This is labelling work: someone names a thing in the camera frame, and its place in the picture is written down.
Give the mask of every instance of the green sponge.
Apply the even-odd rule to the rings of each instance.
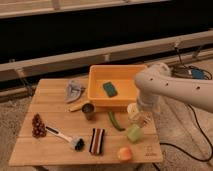
[[[109,97],[113,97],[118,94],[117,90],[115,89],[114,85],[111,82],[104,83],[103,88]]]

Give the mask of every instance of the gray cloth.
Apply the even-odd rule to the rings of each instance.
[[[78,100],[81,94],[84,92],[85,88],[75,80],[70,80],[67,85],[67,97],[66,103],[71,103]]]

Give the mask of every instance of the black cable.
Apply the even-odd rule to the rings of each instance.
[[[160,168],[155,163],[152,163],[152,165],[157,171],[160,171]]]
[[[175,50],[176,50],[176,52],[177,52],[177,54],[178,54],[180,64],[183,66],[183,68],[199,70],[199,71],[201,71],[201,72],[204,73],[204,79],[206,79],[206,80],[212,80],[212,74],[211,74],[209,71],[207,71],[207,70],[205,70],[205,69],[198,68],[198,67],[193,66],[193,65],[186,66],[186,65],[183,63],[183,61],[182,61],[179,48],[178,48],[178,47],[175,47]]]
[[[211,155],[208,158],[206,158],[206,159],[199,159],[199,158],[193,156],[192,154],[189,154],[187,151],[185,151],[184,149],[182,149],[182,148],[180,148],[180,147],[178,147],[178,146],[176,146],[174,144],[161,142],[160,145],[167,145],[167,146],[174,147],[174,148],[182,151],[187,156],[189,156],[192,159],[197,160],[199,162],[208,162],[208,161],[210,161],[213,158],[213,145],[212,145],[211,141],[209,140],[209,138],[206,136],[206,134],[203,132],[202,128],[200,127],[200,124],[198,122],[197,115],[196,115],[196,112],[195,112],[194,108],[191,105],[188,105],[188,107],[192,110],[192,112],[194,114],[194,117],[195,117],[196,124],[197,124],[201,134],[205,137],[205,139],[207,140],[207,142],[208,142],[208,144],[209,144],[209,146],[211,148]]]
[[[187,68],[187,66],[186,66],[186,65],[183,63],[183,61],[182,61],[179,48],[175,47],[175,50],[176,50],[176,52],[177,52],[177,54],[178,54],[179,61],[180,61],[181,65],[183,65],[184,68]]]

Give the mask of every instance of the floor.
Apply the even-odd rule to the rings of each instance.
[[[213,73],[213,60],[193,63]],[[12,153],[16,137],[20,130],[31,98],[0,103],[0,171],[34,171],[33,167],[9,167],[8,161]],[[157,132],[161,142],[178,145],[198,158],[207,158],[210,148],[195,125],[192,112],[181,102],[161,97],[160,114],[154,114]],[[213,142],[213,114],[196,109],[201,127]],[[213,170],[213,160],[209,163],[197,162],[182,152],[168,146],[162,146],[164,161],[157,163],[161,170]],[[49,166],[49,170],[91,170],[91,171],[154,171],[151,164],[143,165],[83,165],[83,166]]]

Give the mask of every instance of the table surface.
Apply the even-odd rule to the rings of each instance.
[[[87,87],[88,79],[75,79]],[[106,108],[96,109],[95,119],[88,121],[81,111],[69,112],[69,108],[87,100],[87,89],[74,103],[65,103],[66,86],[69,79],[42,79],[31,101],[21,131],[19,132],[10,166],[72,165],[72,164],[113,164],[120,163],[117,158],[119,148],[128,146],[133,152],[131,163],[161,162],[163,160],[154,121],[143,127],[144,136],[138,143],[130,143],[126,131],[117,131],[109,121]],[[118,123],[127,128],[127,112],[115,108]],[[69,144],[50,133],[44,138],[32,137],[32,119],[39,113],[43,122],[57,128],[65,135],[79,136],[85,140],[83,151],[72,150]],[[89,153],[92,128],[106,130],[103,155]]]

